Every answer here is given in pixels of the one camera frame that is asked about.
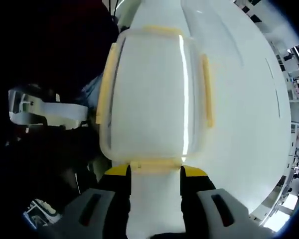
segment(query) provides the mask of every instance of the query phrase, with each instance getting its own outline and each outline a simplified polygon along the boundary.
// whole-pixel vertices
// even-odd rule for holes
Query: translucent plastic lid
[[[97,111],[101,150],[111,160],[180,159],[199,151],[205,84],[194,41],[161,28],[121,33]]]

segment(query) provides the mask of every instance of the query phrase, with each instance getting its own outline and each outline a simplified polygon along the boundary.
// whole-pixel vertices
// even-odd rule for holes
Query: white plastic container
[[[181,161],[200,151],[205,84],[194,40],[171,28],[121,33],[97,111],[101,150],[113,161]]]

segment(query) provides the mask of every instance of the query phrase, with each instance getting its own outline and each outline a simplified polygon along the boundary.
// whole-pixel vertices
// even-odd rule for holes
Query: plastic lid
[[[113,44],[97,112],[114,161],[164,160],[200,150],[203,67],[194,41],[170,28],[127,30]]]

